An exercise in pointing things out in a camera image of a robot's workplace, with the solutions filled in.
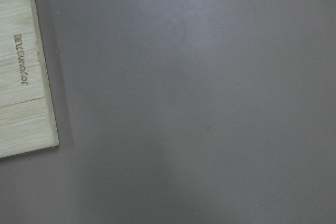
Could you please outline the bamboo cutting board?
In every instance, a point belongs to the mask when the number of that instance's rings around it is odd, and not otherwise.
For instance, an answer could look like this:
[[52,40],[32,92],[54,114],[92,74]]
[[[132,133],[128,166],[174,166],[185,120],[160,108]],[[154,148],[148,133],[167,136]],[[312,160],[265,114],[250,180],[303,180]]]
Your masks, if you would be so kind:
[[35,0],[1,0],[1,157],[59,144]]

